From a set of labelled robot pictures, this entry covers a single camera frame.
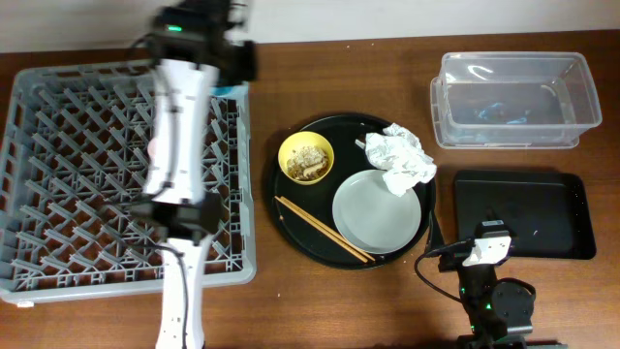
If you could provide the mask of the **yellow bowl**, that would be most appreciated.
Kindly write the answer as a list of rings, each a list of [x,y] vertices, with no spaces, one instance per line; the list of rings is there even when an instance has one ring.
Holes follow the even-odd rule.
[[[334,164],[331,143],[318,133],[303,131],[287,137],[278,151],[280,170],[287,178],[301,185],[322,180]]]

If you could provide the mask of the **white paper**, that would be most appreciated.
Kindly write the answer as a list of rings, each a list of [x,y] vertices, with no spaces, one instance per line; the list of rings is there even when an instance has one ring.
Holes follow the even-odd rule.
[[[434,159],[424,152],[419,138],[396,123],[381,133],[366,134],[364,140],[368,162],[383,171],[387,190],[397,197],[419,183],[429,183],[437,173]]]

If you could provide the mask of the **light blue plastic cup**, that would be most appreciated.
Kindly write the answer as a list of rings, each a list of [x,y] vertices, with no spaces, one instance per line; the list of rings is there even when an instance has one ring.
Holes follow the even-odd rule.
[[[219,86],[211,89],[211,95],[216,98],[239,99],[249,91],[249,84],[242,83],[234,86]]]

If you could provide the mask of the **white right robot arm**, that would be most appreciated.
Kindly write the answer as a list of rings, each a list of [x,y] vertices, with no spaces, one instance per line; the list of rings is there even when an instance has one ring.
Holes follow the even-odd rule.
[[[502,220],[482,221],[471,238],[445,246],[439,271],[455,271],[458,300],[468,315],[472,333],[461,335],[462,349],[526,348],[533,331],[536,289],[516,278],[498,278],[496,268],[509,258],[512,231]]]

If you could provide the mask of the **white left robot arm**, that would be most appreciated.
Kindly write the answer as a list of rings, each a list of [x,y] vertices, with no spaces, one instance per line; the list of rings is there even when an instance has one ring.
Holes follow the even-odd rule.
[[[154,78],[155,118],[142,197],[130,214],[162,231],[159,348],[203,348],[202,279],[223,216],[221,197],[202,183],[203,129],[219,87],[257,75],[255,44],[228,39],[247,20],[245,3],[180,1],[152,19],[144,41]]]

